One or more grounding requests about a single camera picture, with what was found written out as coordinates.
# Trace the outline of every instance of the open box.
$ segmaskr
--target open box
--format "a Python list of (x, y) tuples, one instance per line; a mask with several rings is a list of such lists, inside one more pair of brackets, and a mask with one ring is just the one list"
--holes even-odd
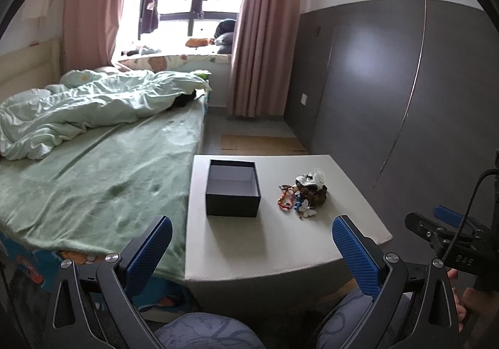
[(210, 161), (206, 215), (255, 218), (260, 198), (254, 162)]

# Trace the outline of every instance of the curtain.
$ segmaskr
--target curtain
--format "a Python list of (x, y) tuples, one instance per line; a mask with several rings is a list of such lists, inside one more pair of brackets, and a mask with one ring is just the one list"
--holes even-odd
[(283, 115), (300, 0), (243, 0), (235, 28), (228, 112)]
[(64, 0), (65, 71), (111, 66), (123, 0)]

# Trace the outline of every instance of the gray patterned pants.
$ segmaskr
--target gray patterned pants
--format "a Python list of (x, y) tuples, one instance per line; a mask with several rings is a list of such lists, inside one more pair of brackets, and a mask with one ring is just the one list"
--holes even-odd
[[(320, 331), (316, 349), (341, 347), (371, 302), (371, 297), (359, 288), (351, 291)], [(380, 348), (390, 347), (408, 302), (409, 299), (402, 296)], [(160, 328), (156, 336), (166, 349), (265, 349), (256, 334), (242, 322), (204, 312), (188, 313)]]

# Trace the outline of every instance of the green blanket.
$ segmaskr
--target green blanket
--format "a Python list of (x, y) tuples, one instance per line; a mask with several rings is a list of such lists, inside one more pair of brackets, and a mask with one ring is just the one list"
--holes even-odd
[(120, 252), (164, 214), (155, 274), (182, 283), (191, 167), (205, 96), (133, 124), (88, 130), (43, 160), (0, 159), (0, 232), (29, 248)]
[(171, 107), (181, 94), (210, 90), (193, 73), (129, 71), (107, 76), (91, 71), (71, 71), (48, 96), (0, 104), (0, 154), (9, 160), (43, 159), (62, 143), (87, 128), (135, 122)]

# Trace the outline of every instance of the metal screw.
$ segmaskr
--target metal screw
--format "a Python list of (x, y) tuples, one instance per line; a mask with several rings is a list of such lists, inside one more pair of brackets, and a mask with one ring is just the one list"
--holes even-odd
[(443, 267), (443, 261), (441, 261), (440, 259), (433, 259), (433, 266), (435, 266), (436, 268), (442, 268)]
[(396, 263), (399, 261), (399, 257), (395, 253), (387, 253), (385, 259), (390, 263)]
[(119, 257), (120, 257), (120, 255), (118, 253), (109, 253), (106, 256), (106, 262), (114, 263), (115, 261), (117, 261), (119, 259)]
[(61, 267), (62, 268), (68, 268), (69, 266), (71, 266), (73, 262), (71, 261), (71, 259), (66, 259), (66, 260), (63, 260), (61, 262)]

